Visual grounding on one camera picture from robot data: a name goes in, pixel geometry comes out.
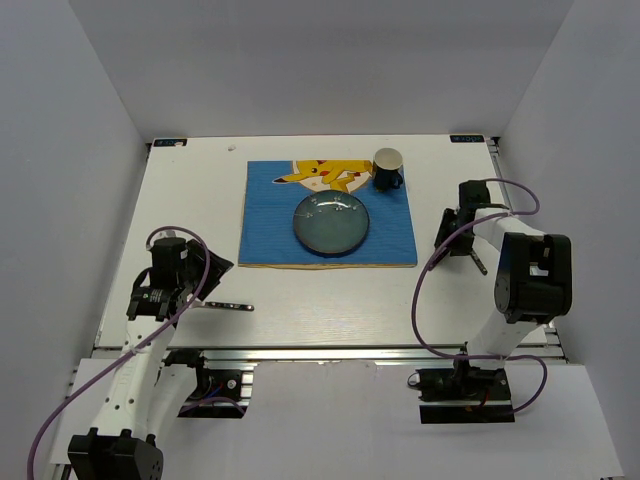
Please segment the dark blue paper cup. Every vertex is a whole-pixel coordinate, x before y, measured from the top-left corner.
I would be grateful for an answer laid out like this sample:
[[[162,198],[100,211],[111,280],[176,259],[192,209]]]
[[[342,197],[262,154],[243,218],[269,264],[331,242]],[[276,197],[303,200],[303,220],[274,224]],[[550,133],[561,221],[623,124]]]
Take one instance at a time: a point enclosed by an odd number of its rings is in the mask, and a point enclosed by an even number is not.
[[[379,192],[399,189],[404,179],[401,174],[403,157],[393,148],[382,148],[373,157],[372,181]]]

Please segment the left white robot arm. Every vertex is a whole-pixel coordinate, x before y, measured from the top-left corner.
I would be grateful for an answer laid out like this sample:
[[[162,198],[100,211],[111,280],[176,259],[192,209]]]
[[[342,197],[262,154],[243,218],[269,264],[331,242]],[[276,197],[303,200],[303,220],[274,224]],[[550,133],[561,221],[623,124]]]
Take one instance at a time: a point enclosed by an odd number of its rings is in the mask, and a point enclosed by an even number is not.
[[[151,265],[132,285],[120,365],[87,433],[71,438],[67,454],[79,479],[159,479],[158,446],[187,398],[211,387],[198,352],[163,361],[173,338],[172,318],[191,300],[205,299],[233,266],[195,240],[162,238],[150,248]]]

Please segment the spoon with black handle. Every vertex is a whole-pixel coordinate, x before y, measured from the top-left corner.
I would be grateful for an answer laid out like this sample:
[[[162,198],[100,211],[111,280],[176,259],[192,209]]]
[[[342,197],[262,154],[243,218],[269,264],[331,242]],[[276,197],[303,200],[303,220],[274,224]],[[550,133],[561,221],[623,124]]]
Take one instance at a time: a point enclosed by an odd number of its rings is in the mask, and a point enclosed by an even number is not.
[[[482,262],[482,260],[480,259],[480,257],[478,256],[478,254],[474,250],[471,250],[470,257],[473,260],[473,262],[476,265],[476,267],[479,269],[479,271],[484,276],[486,276],[488,274],[488,270],[487,270],[486,266],[484,265],[484,263]]]

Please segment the knife with black handle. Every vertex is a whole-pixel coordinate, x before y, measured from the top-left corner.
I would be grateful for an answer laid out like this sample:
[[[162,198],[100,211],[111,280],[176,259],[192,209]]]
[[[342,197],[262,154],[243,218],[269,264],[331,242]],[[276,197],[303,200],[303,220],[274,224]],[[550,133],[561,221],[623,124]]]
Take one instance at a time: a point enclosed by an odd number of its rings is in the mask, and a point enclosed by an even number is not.
[[[427,270],[432,271],[445,256],[446,253],[434,253],[426,265]]]

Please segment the teal ceramic plate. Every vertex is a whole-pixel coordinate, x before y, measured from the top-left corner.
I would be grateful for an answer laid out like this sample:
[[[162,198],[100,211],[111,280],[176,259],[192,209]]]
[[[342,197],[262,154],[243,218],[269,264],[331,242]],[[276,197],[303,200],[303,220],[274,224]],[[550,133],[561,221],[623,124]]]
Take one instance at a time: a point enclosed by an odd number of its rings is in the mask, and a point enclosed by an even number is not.
[[[370,215],[354,195],[329,190],[305,197],[296,207],[292,225],[297,241],[322,257],[342,257],[356,251],[370,230]]]

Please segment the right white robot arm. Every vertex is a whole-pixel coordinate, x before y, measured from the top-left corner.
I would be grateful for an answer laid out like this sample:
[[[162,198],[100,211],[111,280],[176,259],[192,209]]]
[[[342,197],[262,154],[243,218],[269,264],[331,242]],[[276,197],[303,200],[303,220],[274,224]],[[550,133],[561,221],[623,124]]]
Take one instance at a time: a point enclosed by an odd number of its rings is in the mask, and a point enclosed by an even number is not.
[[[514,213],[494,202],[489,182],[469,180],[459,185],[458,207],[444,210],[430,262],[435,266],[446,256],[469,256],[478,238],[499,253],[495,310],[465,343],[462,355],[467,364],[451,374],[453,390],[466,399],[486,389],[486,372],[502,369],[527,335],[566,315],[572,305],[570,239],[534,229],[522,220],[524,212]]]

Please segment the blue pikachu placemat cloth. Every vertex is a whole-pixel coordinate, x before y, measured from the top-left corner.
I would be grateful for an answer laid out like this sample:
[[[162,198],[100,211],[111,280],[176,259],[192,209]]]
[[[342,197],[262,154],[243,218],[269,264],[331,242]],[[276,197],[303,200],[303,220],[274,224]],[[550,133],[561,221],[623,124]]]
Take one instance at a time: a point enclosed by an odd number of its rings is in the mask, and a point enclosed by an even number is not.
[[[245,267],[413,267],[401,176],[379,191],[369,160],[251,161],[239,263]]]

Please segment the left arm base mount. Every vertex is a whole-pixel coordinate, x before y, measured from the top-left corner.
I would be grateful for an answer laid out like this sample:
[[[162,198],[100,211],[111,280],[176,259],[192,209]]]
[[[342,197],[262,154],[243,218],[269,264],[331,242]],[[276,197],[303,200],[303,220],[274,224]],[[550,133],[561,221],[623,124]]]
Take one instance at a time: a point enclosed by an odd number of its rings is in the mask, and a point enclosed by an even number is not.
[[[255,364],[208,358],[204,351],[181,349],[165,358],[195,374],[196,387],[187,397],[181,418],[241,419],[249,405]]]

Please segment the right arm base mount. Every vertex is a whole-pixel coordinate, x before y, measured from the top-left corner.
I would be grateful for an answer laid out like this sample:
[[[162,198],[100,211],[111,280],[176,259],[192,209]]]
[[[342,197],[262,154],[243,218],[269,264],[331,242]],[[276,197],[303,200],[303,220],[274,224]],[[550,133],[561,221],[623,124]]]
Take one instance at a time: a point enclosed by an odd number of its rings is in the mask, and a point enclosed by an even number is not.
[[[418,369],[407,386],[419,393],[420,421],[427,425],[498,424],[515,421],[504,369],[481,370],[456,360],[450,368]]]

